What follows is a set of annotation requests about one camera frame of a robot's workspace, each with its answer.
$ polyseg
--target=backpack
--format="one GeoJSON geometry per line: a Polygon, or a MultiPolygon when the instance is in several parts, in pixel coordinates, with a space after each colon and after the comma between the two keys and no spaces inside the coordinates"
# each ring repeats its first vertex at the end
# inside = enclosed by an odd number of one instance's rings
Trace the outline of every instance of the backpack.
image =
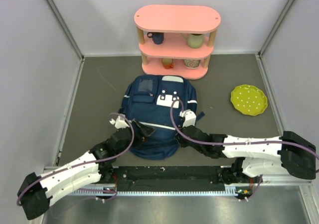
{"type": "MultiPolygon", "coordinates": [[[[196,112],[196,90],[191,83],[180,76],[138,76],[127,88],[122,100],[122,113],[132,121],[155,128],[155,132],[139,147],[131,147],[136,156],[161,160],[172,156],[179,148],[177,134],[170,120],[169,109],[172,101],[180,99],[185,110],[196,112]]],[[[182,126],[179,117],[181,105],[175,102],[173,118],[177,126],[182,126]]]]}

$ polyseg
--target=white wall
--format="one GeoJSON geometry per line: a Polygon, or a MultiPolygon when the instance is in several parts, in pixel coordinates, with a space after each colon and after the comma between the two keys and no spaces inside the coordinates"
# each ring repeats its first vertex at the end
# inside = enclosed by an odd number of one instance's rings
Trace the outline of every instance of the white wall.
{"type": "Polygon", "coordinates": [[[54,0],[85,55],[137,55],[134,14],[148,4],[196,4],[221,14],[215,53],[259,51],[287,0],[54,0]]]}
{"type": "MultiPolygon", "coordinates": [[[[287,129],[319,152],[319,0],[296,0],[264,60],[287,129]]],[[[316,179],[317,192],[319,178],[316,179]]]]}
{"type": "Polygon", "coordinates": [[[79,59],[44,0],[0,1],[0,222],[21,224],[17,191],[53,164],[79,59]]]}

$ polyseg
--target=yellow plate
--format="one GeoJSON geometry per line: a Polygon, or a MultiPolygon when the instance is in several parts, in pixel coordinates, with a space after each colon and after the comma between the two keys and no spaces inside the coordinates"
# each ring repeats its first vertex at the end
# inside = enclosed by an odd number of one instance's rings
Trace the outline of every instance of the yellow plate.
{"type": "Polygon", "coordinates": [[[235,109],[251,116],[263,113],[268,106],[267,97],[264,92],[250,85],[237,86],[231,92],[230,101],[235,109]]]}

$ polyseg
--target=shelf tier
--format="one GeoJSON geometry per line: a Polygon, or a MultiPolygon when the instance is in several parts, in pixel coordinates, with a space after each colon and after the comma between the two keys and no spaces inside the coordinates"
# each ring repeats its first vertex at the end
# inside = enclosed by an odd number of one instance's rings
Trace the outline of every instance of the shelf tier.
{"type": "Polygon", "coordinates": [[[161,64],[161,58],[148,57],[148,64],[142,64],[142,68],[146,74],[182,76],[189,80],[196,80],[202,78],[208,71],[208,68],[204,68],[202,63],[203,61],[196,69],[189,69],[184,65],[183,60],[175,59],[173,60],[174,68],[165,69],[161,64]]]}
{"type": "Polygon", "coordinates": [[[173,59],[204,59],[213,52],[213,47],[208,47],[208,37],[204,44],[197,48],[190,48],[187,41],[180,33],[165,33],[164,41],[160,45],[154,44],[151,38],[144,36],[145,43],[139,44],[143,54],[149,57],[167,57],[173,59]]]}
{"type": "Polygon", "coordinates": [[[144,31],[211,33],[220,24],[220,15],[207,6],[147,5],[134,15],[136,26],[144,31]]]}

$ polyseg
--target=cup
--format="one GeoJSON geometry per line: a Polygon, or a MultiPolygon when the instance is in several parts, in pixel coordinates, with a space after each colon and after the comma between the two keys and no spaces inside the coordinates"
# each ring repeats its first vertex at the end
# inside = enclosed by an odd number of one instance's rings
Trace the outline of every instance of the cup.
{"type": "Polygon", "coordinates": [[[163,59],[161,60],[161,64],[164,66],[165,69],[172,69],[172,68],[174,68],[173,59],[170,59],[170,58],[163,58],[163,59]]]}
{"type": "Polygon", "coordinates": [[[186,39],[187,44],[191,48],[199,48],[203,45],[205,34],[194,34],[190,33],[188,36],[182,34],[182,36],[186,39]]]}
{"type": "Polygon", "coordinates": [[[195,69],[199,66],[200,60],[188,60],[184,59],[184,64],[189,69],[195,69]]]}
{"type": "Polygon", "coordinates": [[[162,32],[148,32],[148,38],[151,38],[156,45],[160,45],[164,41],[164,33],[162,32]]]}

